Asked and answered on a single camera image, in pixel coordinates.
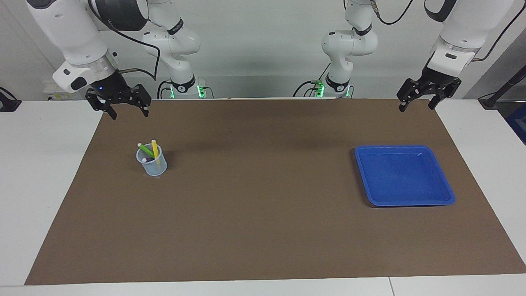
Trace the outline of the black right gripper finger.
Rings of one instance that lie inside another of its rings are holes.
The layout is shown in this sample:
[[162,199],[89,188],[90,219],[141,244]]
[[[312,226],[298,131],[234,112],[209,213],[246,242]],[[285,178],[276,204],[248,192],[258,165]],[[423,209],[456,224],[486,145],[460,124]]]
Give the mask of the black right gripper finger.
[[147,92],[142,84],[137,84],[136,86],[129,89],[130,95],[128,99],[128,104],[138,107],[141,109],[143,116],[148,117],[150,114],[149,108],[152,103],[152,97]]
[[110,101],[105,100],[104,102],[99,100],[99,96],[94,90],[87,90],[85,99],[88,101],[94,111],[102,111],[107,113],[113,120],[117,119],[117,113],[111,106]]

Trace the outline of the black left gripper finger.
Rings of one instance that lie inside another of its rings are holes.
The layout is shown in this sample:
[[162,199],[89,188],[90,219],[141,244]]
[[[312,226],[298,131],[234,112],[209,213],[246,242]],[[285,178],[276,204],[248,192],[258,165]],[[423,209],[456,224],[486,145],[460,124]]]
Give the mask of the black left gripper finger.
[[405,112],[409,104],[425,95],[427,90],[428,82],[407,78],[397,92],[397,98],[400,101],[398,107],[400,112]]
[[435,90],[435,96],[429,101],[428,108],[435,109],[436,106],[444,99],[452,98],[455,92],[461,85],[462,80],[455,79],[453,82],[444,87],[439,87]]

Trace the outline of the green pen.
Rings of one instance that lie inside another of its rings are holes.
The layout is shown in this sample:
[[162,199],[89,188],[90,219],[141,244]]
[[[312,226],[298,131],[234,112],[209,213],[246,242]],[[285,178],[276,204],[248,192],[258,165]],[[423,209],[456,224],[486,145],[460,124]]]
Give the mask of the green pen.
[[137,146],[138,146],[139,150],[141,150],[143,153],[147,154],[148,157],[152,158],[153,160],[156,159],[156,156],[155,156],[154,152],[152,150],[150,150],[149,148],[147,148],[145,145],[143,145],[142,143],[137,143]]

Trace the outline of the white power strip box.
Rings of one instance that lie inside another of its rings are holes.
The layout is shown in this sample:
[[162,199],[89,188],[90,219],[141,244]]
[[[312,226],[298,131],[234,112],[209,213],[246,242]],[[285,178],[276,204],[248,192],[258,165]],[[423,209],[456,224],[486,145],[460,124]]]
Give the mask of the white power strip box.
[[63,90],[56,84],[52,79],[42,80],[43,84],[43,93],[45,94],[47,100],[85,100],[85,91],[81,90],[80,92],[69,93]]

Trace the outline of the black stand leg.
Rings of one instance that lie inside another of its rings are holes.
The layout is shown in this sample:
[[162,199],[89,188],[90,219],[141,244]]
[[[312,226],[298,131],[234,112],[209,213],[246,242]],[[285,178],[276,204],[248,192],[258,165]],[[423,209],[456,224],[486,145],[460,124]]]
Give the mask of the black stand leg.
[[481,106],[486,110],[496,110],[497,101],[513,86],[520,83],[526,77],[526,64],[511,77],[501,88],[496,92],[483,95],[477,99]]

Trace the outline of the translucent plastic cup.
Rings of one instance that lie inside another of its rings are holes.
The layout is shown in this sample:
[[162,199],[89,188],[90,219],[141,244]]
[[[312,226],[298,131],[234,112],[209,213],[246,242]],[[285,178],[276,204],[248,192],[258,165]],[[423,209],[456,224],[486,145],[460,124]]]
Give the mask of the translucent plastic cup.
[[[150,150],[153,151],[152,149],[152,143],[148,143],[148,144],[144,144],[147,148],[149,148]],[[162,147],[158,144],[158,148],[159,148],[159,153],[160,153],[160,157],[159,157],[159,160],[160,160],[160,167],[158,167],[158,165],[156,165],[156,161],[152,161],[152,162],[148,162],[148,163],[143,163],[141,161],[142,158],[144,157],[148,157],[147,154],[143,153],[141,150],[137,150],[136,152],[136,159],[137,161],[142,165],[143,169],[145,170],[145,172],[149,175],[149,176],[152,176],[152,177],[156,177],[156,176],[160,176],[162,175],[168,165],[167,165],[167,162],[165,160],[165,157],[163,155],[163,149]]]

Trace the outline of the blue plastic tray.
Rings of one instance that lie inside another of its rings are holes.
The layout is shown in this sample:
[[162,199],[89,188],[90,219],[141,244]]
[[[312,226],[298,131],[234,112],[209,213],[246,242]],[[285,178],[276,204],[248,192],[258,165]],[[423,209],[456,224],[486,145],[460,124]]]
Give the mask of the blue plastic tray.
[[368,201],[377,207],[448,206],[455,194],[428,146],[358,146]]

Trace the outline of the blue box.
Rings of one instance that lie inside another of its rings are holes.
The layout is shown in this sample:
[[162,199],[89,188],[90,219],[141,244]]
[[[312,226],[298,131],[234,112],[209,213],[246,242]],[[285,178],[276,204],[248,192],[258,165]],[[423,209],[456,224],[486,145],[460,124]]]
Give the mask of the blue box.
[[509,116],[506,116],[505,121],[526,145],[526,103],[515,109]]

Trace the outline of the black table clamp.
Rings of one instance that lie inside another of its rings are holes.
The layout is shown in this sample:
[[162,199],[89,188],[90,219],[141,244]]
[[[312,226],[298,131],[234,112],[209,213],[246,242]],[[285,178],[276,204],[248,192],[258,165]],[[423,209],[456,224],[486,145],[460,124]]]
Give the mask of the black table clamp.
[[21,100],[0,86],[0,112],[15,112],[20,104]]

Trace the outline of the brown table mat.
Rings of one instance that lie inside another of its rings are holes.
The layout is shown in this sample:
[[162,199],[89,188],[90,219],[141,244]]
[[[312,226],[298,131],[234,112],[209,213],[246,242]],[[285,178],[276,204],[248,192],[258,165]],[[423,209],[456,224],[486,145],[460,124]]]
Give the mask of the brown table mat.
[[[104,114],[28,285],[526,273],[436,111],[394,99],[157,101]],[[163,149],[149,176],[137,143]],[[366,201],[355,148],[424,145],[449,206]]]

